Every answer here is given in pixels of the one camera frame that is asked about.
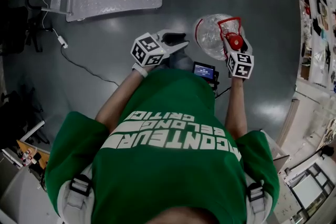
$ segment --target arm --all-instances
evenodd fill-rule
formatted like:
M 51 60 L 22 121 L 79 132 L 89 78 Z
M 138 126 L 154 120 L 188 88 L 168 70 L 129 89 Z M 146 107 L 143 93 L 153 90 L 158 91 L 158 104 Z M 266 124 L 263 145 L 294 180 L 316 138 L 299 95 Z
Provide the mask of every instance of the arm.
M 149 72 L 152 67 L 144 69 Z M 133 70 L 99 110 L 95 120 L 104 124 L 110 133 L 117 127 L 122 111 L 142 80 L 142 75 Z
M 232 77 L 225 128 L 234 140 L 247 133 L 243 80 L 241 78 Z

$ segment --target small screen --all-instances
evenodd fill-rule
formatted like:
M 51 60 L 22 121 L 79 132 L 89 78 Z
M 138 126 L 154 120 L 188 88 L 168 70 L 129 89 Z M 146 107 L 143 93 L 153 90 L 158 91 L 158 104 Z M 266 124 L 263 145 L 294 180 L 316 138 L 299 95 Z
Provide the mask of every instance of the small screen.
M 214 70 L 209 67 L 202 67 L 200 65 L 195 65 L 194 73 L 204 78 L 208 78 L 208 79 L 214 78 Z

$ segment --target wrist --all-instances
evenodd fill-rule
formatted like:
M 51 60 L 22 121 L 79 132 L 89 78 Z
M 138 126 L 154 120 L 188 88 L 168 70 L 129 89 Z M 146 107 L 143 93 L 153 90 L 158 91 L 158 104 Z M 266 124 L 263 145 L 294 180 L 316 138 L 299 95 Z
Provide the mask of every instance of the wrist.
M 243 86 L 243 79 L 238 77 L 231 78 L 231 87 L 242 87 Z
M 141 75 L 140 72 L 135 69 L 132 70 L 132 72 L 130 73 L 130 76 L 134 79 L 140 79 L 140 80 L 144 79 L 144 76 Z
M 152 71 L 156 66 L 148 66 L 148 67 L 143 67 L 144 70 L 146 70 L 148 73 Z
M 137 62 L 132 66 L 132 70 L 135 70 L 144 78 L 148 76 L 147 70 L 143 68 L 141 65 L 139 65 Z

